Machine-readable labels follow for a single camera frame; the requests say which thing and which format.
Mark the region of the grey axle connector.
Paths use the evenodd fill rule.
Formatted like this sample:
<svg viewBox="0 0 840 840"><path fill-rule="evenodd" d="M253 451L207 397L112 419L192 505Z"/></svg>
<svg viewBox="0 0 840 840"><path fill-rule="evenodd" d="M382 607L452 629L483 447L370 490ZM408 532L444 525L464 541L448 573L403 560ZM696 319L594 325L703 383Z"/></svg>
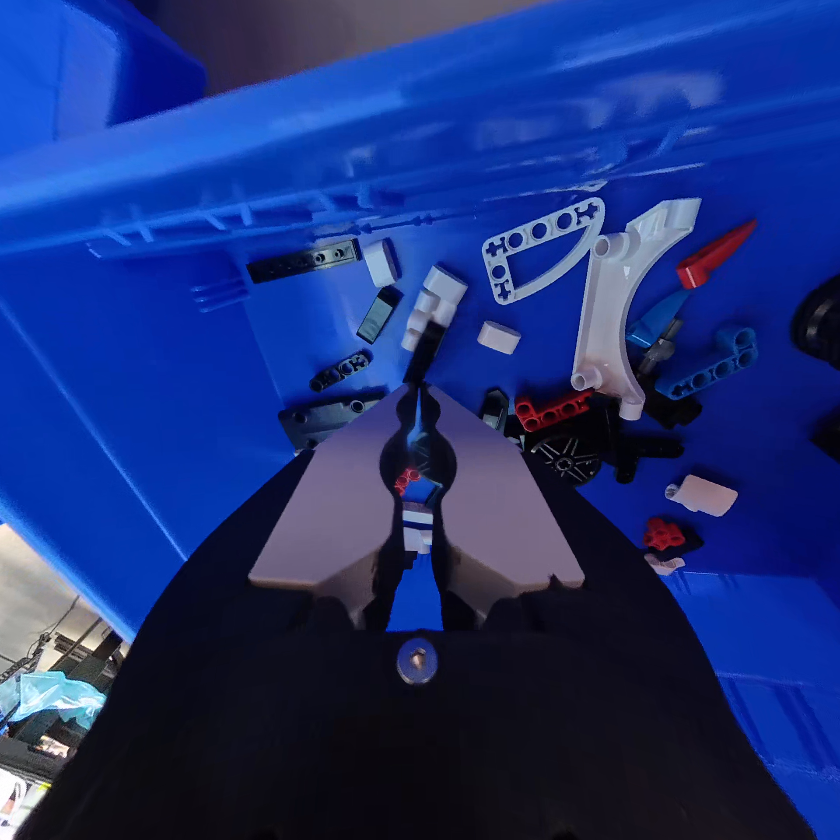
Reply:
<svg viewBox="0 0 840 840"><path fill-rule="evenodd" d="M674 318L668 325L667 329L656 339L656 341L646 351L643 359L640 361L636 373L642 376L651 375L657 366L669 360L675 350L674 339L683 326L683 321Z"/></svg>

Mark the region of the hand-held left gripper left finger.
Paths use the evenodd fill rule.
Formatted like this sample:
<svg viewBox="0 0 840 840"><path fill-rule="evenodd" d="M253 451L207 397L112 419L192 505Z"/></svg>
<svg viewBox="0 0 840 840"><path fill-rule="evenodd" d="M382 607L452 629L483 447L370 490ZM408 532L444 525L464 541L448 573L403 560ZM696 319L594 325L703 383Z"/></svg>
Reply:
<svg viewBox="0 0 840 840"><path fill-rule="evenodd" d="M413 418L412 391L401 385L314 449L248 575L252 585L333 597L362 626L393 531L395 478L382 477L381 459L403 430L404 398Z"/></svg>

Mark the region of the thin black liftarm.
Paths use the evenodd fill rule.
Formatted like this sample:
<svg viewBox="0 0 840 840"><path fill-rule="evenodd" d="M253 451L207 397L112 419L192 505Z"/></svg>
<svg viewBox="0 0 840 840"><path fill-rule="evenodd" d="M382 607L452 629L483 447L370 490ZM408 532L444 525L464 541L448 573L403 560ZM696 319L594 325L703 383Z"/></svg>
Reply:
<svg viewBox="0 0 840 840"><path fill-rule="evenodd" d="M310 390L322 393L353 375L365 371L371 364L371 354L362 350L316 373L309 382Z"/></svg>

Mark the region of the small red connector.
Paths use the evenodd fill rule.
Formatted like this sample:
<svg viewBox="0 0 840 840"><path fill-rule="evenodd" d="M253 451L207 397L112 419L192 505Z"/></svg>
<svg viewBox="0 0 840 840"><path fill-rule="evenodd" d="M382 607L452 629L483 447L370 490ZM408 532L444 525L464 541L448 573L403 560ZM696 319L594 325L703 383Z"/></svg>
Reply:
<svg viewBox="0 0 840 840"><path fill-rule="evenodd" d="M686 535L679 525L662 518L647 520L643 543L646 549L662 553L680 547L686 543Z"/></svg>

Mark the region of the black block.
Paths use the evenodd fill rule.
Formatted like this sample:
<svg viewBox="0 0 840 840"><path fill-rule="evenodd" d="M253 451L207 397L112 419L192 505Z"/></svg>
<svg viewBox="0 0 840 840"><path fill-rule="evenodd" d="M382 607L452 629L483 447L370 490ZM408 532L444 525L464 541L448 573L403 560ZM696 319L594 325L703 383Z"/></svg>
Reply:
<svg viewBox="0 0 840 840"><path fill-rule="evenodd" d="M701 415L702 405L694 396L669 399L655 389L656 377L651 374L640 374L637 381L645 394L644 413L663 429L688 426Z"/></svg>

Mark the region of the red pointed piece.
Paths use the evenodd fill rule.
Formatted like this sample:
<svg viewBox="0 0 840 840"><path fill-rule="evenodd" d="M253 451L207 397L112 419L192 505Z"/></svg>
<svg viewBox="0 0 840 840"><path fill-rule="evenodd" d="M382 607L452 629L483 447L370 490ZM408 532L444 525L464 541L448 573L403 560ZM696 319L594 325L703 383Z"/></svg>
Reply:
<svg viewBox="0 0 840 840"><path fill-rule="evenodd" d="M757 227L753 219L735 227L710 242L695 254L683 259L676 267L676 274L683 288L692 291L704 286L711 274L730 259L747 241Z"/></svg>

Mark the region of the black flat panel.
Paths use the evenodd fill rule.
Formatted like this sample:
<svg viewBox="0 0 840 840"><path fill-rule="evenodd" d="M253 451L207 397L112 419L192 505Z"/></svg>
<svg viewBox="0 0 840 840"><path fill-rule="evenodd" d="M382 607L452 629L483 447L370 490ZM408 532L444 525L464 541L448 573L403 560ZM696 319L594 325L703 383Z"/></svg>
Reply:
<svg viewBox="0 0 840 840"><path fill-rule="evenodd" d="M289 407L277 415L295 455L317 447L388 395L383 388Z"/></svg>

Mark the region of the black wheel hub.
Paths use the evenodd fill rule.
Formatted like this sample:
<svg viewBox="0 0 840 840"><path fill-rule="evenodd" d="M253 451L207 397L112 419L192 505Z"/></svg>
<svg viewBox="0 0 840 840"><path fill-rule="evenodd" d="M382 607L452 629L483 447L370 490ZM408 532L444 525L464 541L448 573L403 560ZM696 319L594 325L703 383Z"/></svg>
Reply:
<svg viewBox="0 0 840 840"><path fill-rule="evenodd" d="M839 275L807 294L791 322L794 346L839 370Z"/></svg>

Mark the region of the white curved frame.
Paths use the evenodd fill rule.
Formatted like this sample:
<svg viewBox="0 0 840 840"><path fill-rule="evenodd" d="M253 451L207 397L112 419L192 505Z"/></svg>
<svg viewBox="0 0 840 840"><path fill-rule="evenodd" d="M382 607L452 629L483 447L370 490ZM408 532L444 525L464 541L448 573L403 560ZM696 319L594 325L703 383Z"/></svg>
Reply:
<svg viewBox="0 0 840 840"><path fill-rule="evenodd" d="M605 214L606 207L601 198L587 198L488 238L481 254L496 303L511 305L542 291L566 275L589 254L600 237ZM574 234L579 234L580 238L565 257L541 275L517 284L511 273L513 256Z"/></svg>

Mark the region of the white wheel arch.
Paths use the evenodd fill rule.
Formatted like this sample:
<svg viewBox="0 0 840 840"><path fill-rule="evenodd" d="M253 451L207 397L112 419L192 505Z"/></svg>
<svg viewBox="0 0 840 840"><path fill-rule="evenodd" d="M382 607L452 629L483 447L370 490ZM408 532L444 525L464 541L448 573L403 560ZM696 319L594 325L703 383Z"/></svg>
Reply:
<svg viewBox="0 0 840 840"><path fill-rule="evenodd" d="M699 197L663 201L591 247L570 383L617 399L623 420L639 420L646 402L627 356L631 302L653 265L693 231L700 205Z"/></svg>

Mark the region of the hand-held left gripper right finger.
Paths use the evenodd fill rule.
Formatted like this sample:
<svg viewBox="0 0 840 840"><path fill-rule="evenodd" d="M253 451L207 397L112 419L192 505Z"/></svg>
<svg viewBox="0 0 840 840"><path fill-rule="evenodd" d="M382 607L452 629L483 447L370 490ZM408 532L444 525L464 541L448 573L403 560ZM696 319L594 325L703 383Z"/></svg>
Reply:
<svg viewBox="0 0 840 840"><path fill-rule="evenodd" d="M418 391L437 479L432 568L444 628L480 625L501 599L585 573L522 453L433 385Z"/></svg>

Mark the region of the blue angled beam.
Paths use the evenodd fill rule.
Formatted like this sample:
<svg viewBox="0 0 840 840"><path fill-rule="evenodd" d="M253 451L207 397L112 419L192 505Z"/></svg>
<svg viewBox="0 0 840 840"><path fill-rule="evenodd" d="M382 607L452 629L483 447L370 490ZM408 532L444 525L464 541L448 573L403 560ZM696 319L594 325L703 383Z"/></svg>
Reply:
<svg viewBox="0 0 840 840"><path fill-rule="evenodd" d="M656 376L654 389L671 401L706 390L755 364L759 357L757 334L748 327L726 326L703 355L676 355Z"/></svg>

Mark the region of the blue pointed piece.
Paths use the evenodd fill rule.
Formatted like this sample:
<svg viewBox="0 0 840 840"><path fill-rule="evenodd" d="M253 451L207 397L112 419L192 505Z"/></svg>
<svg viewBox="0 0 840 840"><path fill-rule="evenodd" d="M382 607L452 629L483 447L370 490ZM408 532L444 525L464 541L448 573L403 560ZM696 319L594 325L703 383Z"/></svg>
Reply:
<svg viewBox="0 0 840 840"><path fill-rule="evenodd" d="M650 349L667 332L689 297L690 291L682 289L656 303L639 320L626 327L625 340L639 348Z"/></svg>

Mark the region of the white curved panel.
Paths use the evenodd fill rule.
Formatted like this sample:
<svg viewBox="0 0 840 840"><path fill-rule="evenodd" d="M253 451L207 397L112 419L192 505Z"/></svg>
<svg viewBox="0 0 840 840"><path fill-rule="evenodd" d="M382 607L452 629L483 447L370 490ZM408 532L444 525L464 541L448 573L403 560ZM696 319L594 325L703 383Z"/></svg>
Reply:
<svg viewBox="0 0 840 840"><path fill-rule="evenodd" d="M665 497L688 511L721 518L730 511L739 494L729 487L688 474L681 482L668 484Z"/></svg>

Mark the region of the small black tile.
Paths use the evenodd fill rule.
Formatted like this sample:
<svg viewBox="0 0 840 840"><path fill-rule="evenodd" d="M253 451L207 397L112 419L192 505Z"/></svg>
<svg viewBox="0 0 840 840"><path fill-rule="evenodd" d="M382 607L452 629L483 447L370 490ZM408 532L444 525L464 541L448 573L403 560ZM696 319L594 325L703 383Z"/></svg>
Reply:
<svg viewBox="0 0 840 840"><path fill-rule="evenodd" d="M396 285L379 289L356 331L356 336L368 344L377 341L402 299L403 293Z"/></svg>

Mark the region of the small white curved brick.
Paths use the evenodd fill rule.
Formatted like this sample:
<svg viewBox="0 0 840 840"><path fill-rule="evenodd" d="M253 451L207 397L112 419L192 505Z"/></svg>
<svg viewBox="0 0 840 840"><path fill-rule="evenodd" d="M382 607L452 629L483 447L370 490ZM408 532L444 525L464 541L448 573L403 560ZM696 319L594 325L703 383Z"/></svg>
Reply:
<svg viewBox="0 0 840 840"><path fill-rule="evenodd" d="M378 289L390 287L402 276L392 241L377 239L362 246L362 257Z"/></svg>
<svg viewBox="0 0 840 840"><path fill-rule="evenodd" d="M519 331L491 320L482 323L477 342L480 346L500 354L512 355L522 339Z"/></svg>

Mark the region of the long black plate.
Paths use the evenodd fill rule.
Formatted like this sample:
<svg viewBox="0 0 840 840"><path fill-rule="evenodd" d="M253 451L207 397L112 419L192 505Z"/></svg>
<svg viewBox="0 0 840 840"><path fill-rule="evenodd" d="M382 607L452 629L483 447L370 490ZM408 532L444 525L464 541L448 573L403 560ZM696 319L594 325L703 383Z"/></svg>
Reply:
<svg viewBox="0 0 840 840"><path fill-rule="evenodd" d="M352 237L284 255L253 260L246 265L246 270L254 284L264 284L347 266L360 260L359 240Z"/></svg>

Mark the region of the white angled frame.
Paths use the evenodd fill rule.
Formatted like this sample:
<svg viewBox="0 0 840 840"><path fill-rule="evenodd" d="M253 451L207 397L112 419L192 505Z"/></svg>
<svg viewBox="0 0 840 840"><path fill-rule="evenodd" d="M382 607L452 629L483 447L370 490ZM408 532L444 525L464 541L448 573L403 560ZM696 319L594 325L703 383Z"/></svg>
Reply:
<svg viewBox="0 0 840 840"><path fill-rule="evenodd" d="M424 504L403 503L403 545L408 553L430 554L433 544L434 514Z"/></svg>

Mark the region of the black cross liftarm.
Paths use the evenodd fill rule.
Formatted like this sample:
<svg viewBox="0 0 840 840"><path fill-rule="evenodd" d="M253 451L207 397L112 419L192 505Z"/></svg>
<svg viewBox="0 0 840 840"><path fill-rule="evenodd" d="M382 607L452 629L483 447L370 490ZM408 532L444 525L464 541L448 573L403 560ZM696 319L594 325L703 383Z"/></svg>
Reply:
<svg viewBox="0 0 840 840"><path fill-rule="evenodd" d="M684 453L684 445L672 437L621 435L614 449L614 477L621 485L630 484L641 460L677 459Z"/></svg>

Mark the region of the black straight beam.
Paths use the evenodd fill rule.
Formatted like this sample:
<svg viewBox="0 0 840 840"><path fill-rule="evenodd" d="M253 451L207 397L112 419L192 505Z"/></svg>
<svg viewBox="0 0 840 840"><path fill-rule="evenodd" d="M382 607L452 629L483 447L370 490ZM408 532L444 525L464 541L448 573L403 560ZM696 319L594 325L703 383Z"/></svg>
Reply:
<svg viewBox="0 0 840 840"><path fill-rule="evenodd" d="M598 392L590 397L591 430L595 447L603 459L614 457L619 444L622 425L620 406L621 400L617 397Z"/></svg>

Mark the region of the large blue storage bin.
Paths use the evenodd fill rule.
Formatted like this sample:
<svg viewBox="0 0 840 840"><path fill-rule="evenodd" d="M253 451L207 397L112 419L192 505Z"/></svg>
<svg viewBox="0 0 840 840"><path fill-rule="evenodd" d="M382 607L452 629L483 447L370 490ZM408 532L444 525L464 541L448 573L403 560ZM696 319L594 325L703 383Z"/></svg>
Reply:
<svg viewBox="0 0 840 840"><path fill-rule="evenodd" d="M809 441L838 371L791 339L838 275L838 24L838 2L549 3L2 156L2 520L132 644L22 833L838 838L838 463ZM501 306L481 248L592 197L601 235L701 199L626 328L756 219L651 375L730 325L759 357L693 395L688 426L622 419L681 457L626 485L607 457L573 487L524 451L514 402L575 391L590 252ZM351 265L246 270L352 237ZM368 344L362 246L382 238L403 299ZM403 503L432 510L421 478L394 488L357 627L336 598L249 582L315 449L277 415L404 385L433 266L467 291L421 385L477 417L510 397L502 435L584 583L444 628L432 548L403 545ZM514 354L478 344L486 320ZM384 479L421 432L409 386ZM532 434L594 443L590 411ZM688 474L736 490L730 511L668 500ZM646 549L650 518L686 543Z"/></svg>
<svg viewBox="0 0 840 840"><path fill-rule="evenodd" d="M202 64L122 1L1 2L1 154L203 97Z"/></svg>

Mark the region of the red angled beam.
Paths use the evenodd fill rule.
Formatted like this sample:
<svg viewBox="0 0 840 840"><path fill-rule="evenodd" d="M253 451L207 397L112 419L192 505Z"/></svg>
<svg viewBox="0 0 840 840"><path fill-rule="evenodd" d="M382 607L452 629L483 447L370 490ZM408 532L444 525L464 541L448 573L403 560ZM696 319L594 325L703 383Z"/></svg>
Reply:
<svg viewBox="0 0 840 840"><path fill-rule="evenodd" d="M588 412L593 394L592 388L572 391L544 404L520 395L514 401L514 412L524 431L532 434Z"/></svg>

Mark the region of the white bracket connector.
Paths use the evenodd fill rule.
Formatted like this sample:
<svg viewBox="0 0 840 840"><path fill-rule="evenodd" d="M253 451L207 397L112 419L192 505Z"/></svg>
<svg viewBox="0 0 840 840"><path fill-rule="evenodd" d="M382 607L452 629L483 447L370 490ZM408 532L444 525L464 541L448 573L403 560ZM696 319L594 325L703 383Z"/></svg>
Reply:
<svg viewBox="0 0 840 840"><path fill-rule="evenodd" d="M455 318L467 285L438 266L429 270L406 323L401 345L414 352L430 324L447 330Z"/></svg>

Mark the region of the light blue plastic bag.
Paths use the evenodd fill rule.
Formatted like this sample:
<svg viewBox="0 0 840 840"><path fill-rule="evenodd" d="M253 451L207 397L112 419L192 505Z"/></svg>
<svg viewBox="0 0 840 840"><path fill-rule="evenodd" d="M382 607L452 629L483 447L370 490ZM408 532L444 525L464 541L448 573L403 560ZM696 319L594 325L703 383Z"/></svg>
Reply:
<svg viewBox="0 0 840 840"><path fill-rule="evenodd" d="M65 723L89 730L106 702L106 696L83 680L67 678L60 671L22 674L2 684L2 718L21 722L50 711Z"/></svg>

